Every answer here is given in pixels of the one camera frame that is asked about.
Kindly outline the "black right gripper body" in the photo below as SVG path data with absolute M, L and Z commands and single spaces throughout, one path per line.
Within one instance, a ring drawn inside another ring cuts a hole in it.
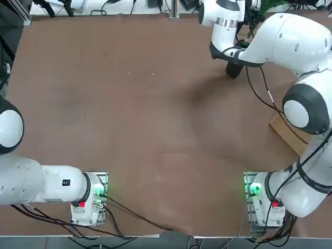
M 241 27 L 243 24 L 248 24 L 248 13 L 251 10 L 259 10 L 259 0 L 238 0 L 237 3 L 240 8 L 238 27 Z

